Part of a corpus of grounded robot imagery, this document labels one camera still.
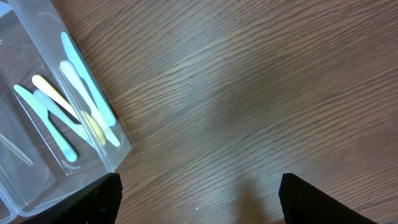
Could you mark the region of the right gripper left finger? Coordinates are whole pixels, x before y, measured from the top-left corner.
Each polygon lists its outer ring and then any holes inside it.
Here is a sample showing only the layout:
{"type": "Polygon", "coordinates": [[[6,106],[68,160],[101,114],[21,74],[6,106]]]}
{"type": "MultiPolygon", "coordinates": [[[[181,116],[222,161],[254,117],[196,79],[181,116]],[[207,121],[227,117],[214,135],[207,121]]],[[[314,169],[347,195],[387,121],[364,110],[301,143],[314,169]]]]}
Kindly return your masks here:
{"type": "Polygon", "coordinates": [[[108,173],[23,224],[114,224],[122,198],[120,175],[108,173]]]}

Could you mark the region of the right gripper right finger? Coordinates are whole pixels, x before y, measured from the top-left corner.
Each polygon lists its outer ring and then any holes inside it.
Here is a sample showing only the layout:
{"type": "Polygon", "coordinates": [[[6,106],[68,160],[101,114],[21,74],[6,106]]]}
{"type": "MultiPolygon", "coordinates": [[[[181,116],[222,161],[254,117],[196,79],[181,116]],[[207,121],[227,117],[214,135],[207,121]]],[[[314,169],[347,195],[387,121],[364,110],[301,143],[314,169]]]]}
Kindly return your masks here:
{"type": "Polygon", "coordinates": [[[279,198],[286,224],[374,223],[293,173],[282,176],[279,198]]]}

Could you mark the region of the yellow plastic knife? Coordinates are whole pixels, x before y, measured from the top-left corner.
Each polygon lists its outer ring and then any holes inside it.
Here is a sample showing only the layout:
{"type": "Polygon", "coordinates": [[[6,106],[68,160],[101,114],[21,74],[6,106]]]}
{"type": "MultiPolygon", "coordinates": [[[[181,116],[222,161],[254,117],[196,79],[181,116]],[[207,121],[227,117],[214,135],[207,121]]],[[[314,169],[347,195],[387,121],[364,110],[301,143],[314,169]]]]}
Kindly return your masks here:
{"type": "Polygon", "coordinates": [[[38,74],[33,75],[32,83],[37,87],[38,90],[41,90],[47,96],[49,96],[59,107],[61,106],[75,119],[80,121],[70,103],[44,77],[38,74]]]}

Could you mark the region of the white plastic knife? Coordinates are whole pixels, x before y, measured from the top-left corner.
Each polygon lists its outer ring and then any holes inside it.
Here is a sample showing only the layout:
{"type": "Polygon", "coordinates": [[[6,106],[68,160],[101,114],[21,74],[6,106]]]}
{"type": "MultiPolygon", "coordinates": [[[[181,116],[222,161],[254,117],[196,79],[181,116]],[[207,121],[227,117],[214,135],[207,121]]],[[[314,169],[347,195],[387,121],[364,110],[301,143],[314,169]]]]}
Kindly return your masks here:
{"type": "Polygon", "coordinates": [[[114,126],[116,124],[116,117],[111,107],[108,105],[106,98],[98,88],[90,70],[87,69],[86,63],[74,44],[74,41],[66,32],[61,32],[60,38],[69,61],[75,67],[79,76],[85,81],[99,112],[104,117],[105,123],[109,127],[114,126]]]}

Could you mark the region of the pale blue knife bottom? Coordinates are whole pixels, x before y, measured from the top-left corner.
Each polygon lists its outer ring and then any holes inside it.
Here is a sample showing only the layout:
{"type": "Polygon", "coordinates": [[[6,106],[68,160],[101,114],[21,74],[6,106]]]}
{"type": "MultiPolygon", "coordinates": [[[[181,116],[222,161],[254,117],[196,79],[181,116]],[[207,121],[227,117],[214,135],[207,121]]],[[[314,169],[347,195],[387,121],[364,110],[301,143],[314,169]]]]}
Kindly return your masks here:
{"type": "Polygon", "coordinates": [[[63,121],[70,129],[72,129],[79,137],[84,139],[91,147],[94,147],[90,138],[88,137],[84,127],[81,124],[73,122],[66,114],[63,112],[59,106],[44,92],[41,90],[35,90],[34,98],[41,103],[46,109],[48,109],[52,114],[54,114],[58,119],[63,121]]]}

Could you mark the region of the cream plastic knife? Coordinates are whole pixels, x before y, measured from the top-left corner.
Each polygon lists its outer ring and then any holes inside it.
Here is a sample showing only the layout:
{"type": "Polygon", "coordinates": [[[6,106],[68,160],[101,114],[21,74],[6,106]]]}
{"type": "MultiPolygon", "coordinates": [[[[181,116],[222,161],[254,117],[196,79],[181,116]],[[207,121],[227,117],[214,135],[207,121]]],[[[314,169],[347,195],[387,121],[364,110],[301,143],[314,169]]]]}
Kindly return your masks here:
{"type": "Polygon", "coordinates": [[[80,76],[77,74],[77,71],[74,69],[73,65],[68,60],[62,60],[60,62],[60,68],[68,81],[73,85],[73,87],[79,92],[81,97],[85,100],[86,104],[90,107],[91,116],[96,120],[98,125],[103,131],[105,138],[112,143],[115,147],[120,146],[120,141],[110,129],[110,127],[105,123],[105,120],[101,116],[98,108],[96,107],[94,101],[91,99],[87,89],[85,88],[80,76]]]}

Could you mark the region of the light blue knife top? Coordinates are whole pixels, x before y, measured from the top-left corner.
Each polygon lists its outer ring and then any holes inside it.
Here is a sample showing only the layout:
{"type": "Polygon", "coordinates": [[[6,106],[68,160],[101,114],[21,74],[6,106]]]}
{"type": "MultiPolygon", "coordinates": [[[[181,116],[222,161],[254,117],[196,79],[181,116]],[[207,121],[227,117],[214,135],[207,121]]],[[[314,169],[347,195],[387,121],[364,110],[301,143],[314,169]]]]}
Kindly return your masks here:
{"type": "Polygon", "coordinates": [[[14,85],[14,90],[24,99],[24,101],[34,110],[37,116],[42,120],[58,147],[62,151],[63,155],[69,162],[76,162],[78,159],[77,153],[72,149],[71,145],[65,140],[60,134],[56,127],[52,124],[49,119],[48,110],[42,106],[33,96],[31,92],[26,90],[20,85],[14,85]]]}

